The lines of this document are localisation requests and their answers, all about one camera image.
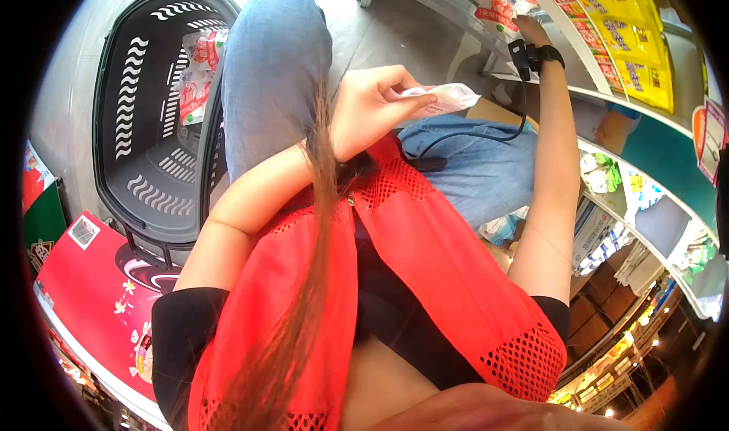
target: denim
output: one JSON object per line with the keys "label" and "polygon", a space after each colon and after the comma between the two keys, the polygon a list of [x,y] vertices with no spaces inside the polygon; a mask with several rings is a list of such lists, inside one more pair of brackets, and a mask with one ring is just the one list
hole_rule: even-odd
{"label": "denim", "polygon": [[[332,63],[332,36],[314,0],[250,0],[230,30],[222,76],[225,153],[231,182],[303,138],[314,113],[317,82]],[[406,127],[406,155],[452,132],[508,136],[516,126],[441,115]],[[506,143],[454,136],[427,156],[448,159],[424,173],[468,224],[479,226],[529,205],[536,135]]]}

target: tiled floor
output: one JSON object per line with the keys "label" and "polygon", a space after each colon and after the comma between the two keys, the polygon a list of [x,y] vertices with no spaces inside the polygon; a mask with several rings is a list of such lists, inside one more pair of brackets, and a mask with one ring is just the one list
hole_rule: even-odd
{"label": "tiled floor", "polygon": [[[93,180],[93,93],[104,37],[132,1],[83,2],[59,43],[37,99],[31,141],[50,170],[63,178],[62,199],[71,218],[83,209],[109,216]],[[347,69],[401,63],[425,84],[462,81],[477,92],[491,92],[493,82],[478,74],[488,52],[414,0],[373,0],[367,9],[357,0],[315,1],[333,36],[330,83],[336,85]]]}

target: long brown hair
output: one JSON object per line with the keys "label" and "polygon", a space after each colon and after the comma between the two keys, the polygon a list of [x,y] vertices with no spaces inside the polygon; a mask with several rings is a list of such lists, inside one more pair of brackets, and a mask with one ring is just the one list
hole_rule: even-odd
{"label": "long brown hair", "polygon": [[304,126],[305,151],[314,187],[316,240],[304,282],[286,314],[250,351],[227,394],[220,398],[208,429],[286,429],[287,405],[294,395],[321,322],[329,280],[330,238],[335,206],[337,162],[330,141],[327,88],[316,86],[314,124]]}

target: woman's left hand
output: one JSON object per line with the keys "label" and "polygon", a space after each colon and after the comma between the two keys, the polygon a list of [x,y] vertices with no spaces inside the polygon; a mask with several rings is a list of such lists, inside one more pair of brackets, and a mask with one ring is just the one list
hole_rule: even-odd
{"label": "woman's left hand", "polygon": [[392,97],[393,90],[399,93],[418,86],[404,66],[348,71],[339,86],[331,128],[337,161],[347,162],[414,112],[437,102],[432,94]]}

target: black wristwatch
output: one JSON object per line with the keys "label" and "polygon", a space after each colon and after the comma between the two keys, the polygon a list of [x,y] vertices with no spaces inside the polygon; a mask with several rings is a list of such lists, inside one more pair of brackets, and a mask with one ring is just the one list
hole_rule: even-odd
{"label": "black wristwatch", "polygon": [[529,67],[536,73],[542,71],[544,61],[559,61],[564,69],[564,59],[556,48],[550,44],[542,45],[537,48],[533,44],[526,45],[526,55],[529,57]]}

